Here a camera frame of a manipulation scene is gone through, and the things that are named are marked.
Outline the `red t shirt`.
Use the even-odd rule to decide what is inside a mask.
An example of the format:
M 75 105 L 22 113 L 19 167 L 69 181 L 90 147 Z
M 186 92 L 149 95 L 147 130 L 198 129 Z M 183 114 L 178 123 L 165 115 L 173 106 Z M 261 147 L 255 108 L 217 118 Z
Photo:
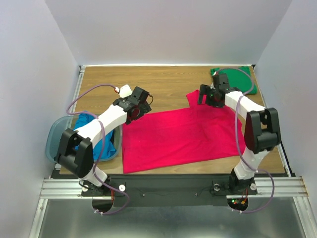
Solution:
M 123 126 L 124 173 L 237 156 L 245 150 L 242 124 L 229 107 L 198 105 L 198 90 L 186 97 L 187 108 L 146 114 Z

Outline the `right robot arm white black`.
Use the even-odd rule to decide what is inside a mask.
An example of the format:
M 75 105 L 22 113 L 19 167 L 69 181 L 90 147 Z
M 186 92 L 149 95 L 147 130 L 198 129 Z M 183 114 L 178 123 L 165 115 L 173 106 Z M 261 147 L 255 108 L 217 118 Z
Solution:
M 239 151 L 240 161 L 232 170 L 228 189 L 231 193 L 254 187 L 254 175 L 262 159 L 281 142 L 278 111 L 265 108 L 237 88 L 231 87 L 226 74 L 216 71 L 212 75 L 211 86 L 202 84 L 199 89 L 198 104 L 222 108 L 227 106 L 245 121 L 244 141 L 246 148 Z

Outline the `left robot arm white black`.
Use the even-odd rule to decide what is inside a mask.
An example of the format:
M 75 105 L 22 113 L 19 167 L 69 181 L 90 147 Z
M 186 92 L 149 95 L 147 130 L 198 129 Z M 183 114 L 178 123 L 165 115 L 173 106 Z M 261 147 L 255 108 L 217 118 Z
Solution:
M 76 130 L 68 128 L 62 132 L 54 157 L 57 164 L 93 184 L 93 190 L 98 195 L 106 195 L 110 190 L 124 196 L 127 193 L 110 185 L 108 175 L 98 168 L 98 161 L 94 160 L 93 149 L 115 128 L 130 124 L 151 111 L 148 91 L 125 85 L 116 88 L 116 92 L 119 97 L 102 114 L 92 114 L 94 119 L 91 122 Z

